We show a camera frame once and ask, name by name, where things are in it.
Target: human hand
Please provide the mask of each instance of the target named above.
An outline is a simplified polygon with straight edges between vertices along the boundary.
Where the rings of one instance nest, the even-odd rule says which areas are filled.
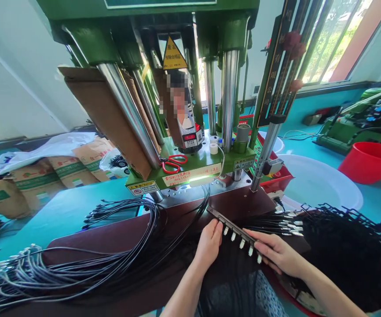
[[[202,230],[193,263],[204,274],[218,256],[222,233],[223,224],[217,219],[212,219]]]
[[[311,264],[278,235],[269,235],[247,229],[244,231],[258,240],[254,247],[264,255],[262,257],[263,262],[278,274],[282,274],[283,271],[290,276],[302,279],[305,272],[309,272]]]

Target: red scissors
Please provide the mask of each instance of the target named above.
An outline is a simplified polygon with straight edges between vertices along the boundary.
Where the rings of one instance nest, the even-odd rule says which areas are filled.
[[[187,157],[185,155],[181,155],[181,154],[171,155],[168,158],[165,158],[165,159],[162,158],[161,162],[162,162],[162,166],[163,166],[163,171],[165,173],[167,173],[167,174],[176,174],[177,172],[180,171],[180,166],[178,164],[185,164],[187,162]],[[166,170],[165,169],[166,165],[173,166],[176,169],[173,170],[173,171]]]

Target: red handle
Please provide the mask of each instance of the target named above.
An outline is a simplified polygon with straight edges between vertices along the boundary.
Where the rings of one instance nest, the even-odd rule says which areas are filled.
[[[175,160],[174,158],[181,158],[183,159],[183,161],[178,161],[178,160]],[[169,160],[177,164],[184,164],[187,162],[187,157],[185,155],[176,154],[176,155],[169,156]]]
[[[165,169],[165,165],[170,165],[170,166],[173,166],[177,169],[175,169],[174,171],[169,171],[169,170]],[[174,164],[174,163],[170,163],[170,162],[163,162],[163,171],[164,171],[164,173],[167,173],[167,174],[176,174],[177,172],[180,171],[180,166],[177,164]]]

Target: yellow triangle warning sign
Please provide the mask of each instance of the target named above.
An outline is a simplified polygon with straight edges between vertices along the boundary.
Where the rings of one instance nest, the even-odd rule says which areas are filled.
[[[180,68],[187,68],[186,61],[172,38],[169,37],[167,44],[165,45],[163,69],[168,70]]]

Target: red bucket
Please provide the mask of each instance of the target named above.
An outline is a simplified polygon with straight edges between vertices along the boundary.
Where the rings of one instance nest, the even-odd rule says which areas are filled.
[[[381,143],[355,143],[338,170],[360,184],[381,180]]]

